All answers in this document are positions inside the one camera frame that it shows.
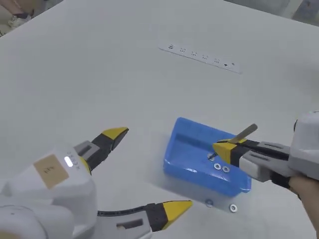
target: yellow fingertip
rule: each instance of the yellow fingertip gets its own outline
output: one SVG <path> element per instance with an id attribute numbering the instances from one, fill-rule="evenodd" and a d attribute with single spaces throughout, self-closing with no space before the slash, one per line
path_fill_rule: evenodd
<path id="1" fill-rule="evenodd" d="M 120 128 L 110 128 L 102 132 L 108 138 L 115 140 L 121 133 L 127 131 L 127 127 L 120 127 Z"/>
<path id="2" fill-rule="evenodd" d="M 193 205 L 192 201 L 171 201 L 171 202 L 163 203 L 163 206 L 167 215 L 167 224 L 163 227 L 162 230 L 168 228 L 192 205 Z"/>

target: white table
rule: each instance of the white table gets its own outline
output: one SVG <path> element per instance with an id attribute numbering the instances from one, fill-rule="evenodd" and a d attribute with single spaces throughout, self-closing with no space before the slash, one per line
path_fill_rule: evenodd
<path id="1" fill-rule="evenodd" d="M 94 172 L 100 208 L 182 199 L 154 177 L 176 118 L 233 133 L 255 122 L 252 140 L 289 145 L 295 119 L 318 108 L 318 39 L 317 27 L 222 0 L 66 0 L 0 39 L 0 176 L 58 140 L 126 125 Z M 243 74 L 160 51 L 163 40 L 230 59 Z M 314 237 L 288 190 L 254 181 L 249 198 L 244 216 L 195 202 L 154 238 Z"/>

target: electrical outlet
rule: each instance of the electrical outlet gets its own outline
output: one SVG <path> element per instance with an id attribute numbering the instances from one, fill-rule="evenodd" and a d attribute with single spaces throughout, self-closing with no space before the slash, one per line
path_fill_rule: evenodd
<path id="1" fill-rule="evenodd" d="M 191 48 L 187 48 L 184 46 L 180 46 L 177 44 L 169 43 L 169 44 L 163 44 L 159 46 L 159 49 L 163 51 L 168 51 L 173 54 L 187 57 L 196 61 L 200 61 L 212 66 L 216 66 L 225 70 L 229 70 L 232 72 L 236 72 L 241 74 L 241 70 L 239 68 L 239 65 L 237 63 L 223 60 L 220 57 L 216 57 L 211 54 L 203 53 L 203 52 L 198 52 L 195 51 Z"/>

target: screw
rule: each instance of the screw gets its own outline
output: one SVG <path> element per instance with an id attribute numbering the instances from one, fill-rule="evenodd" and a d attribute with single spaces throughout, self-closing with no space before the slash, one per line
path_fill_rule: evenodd
<path id="1" fill-rule="evenodd" d="M 206 199 L 205 204 L 208 208 L 212 208 L 214 206 L 214 202 L 211 199 Z"/>
<path id="2" fill-rule="evenodd" d="M 216 156 L 217 156 L 217 153 L 209 153 L 207 155 L 207 159 L 210 161 L 214 161 Z"/>

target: led light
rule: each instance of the led light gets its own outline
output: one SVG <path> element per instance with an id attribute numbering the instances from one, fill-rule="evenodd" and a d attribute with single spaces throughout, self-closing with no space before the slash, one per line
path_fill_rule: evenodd
<path id="1" fill-rule="evenodd" d="M 65 160 L 66 164 L 67 164 L 69 167 L 72 167 L 72 166 L 73 166 L 73 163 L 72 163 L 71 159 L 70 159 L 68 156 L 64 157 L 64 160 Z"/>

